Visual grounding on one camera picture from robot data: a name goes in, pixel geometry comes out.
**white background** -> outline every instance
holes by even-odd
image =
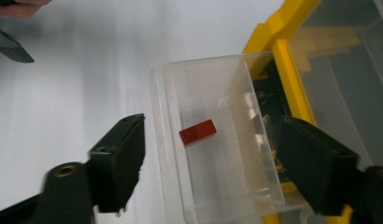
[[[149,96],[156,63],[240,53],[282,0],[53,0],[0,28],[34,57],[0,53],[0,210],[40,191],[44,174],[85,162],[121,118],[146,116],[140,182],[127,212],[97,223],[165,223]]]

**finger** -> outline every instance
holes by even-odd
[[[8,18],[29,19],[38,10],[40,6],[30,4],[15,4],[0,8],[0,16]]]
[[[45,6],[51,0],[15,0],[16,3],[20,4],[30,4],[30,5],[35,5],[35,6]]]

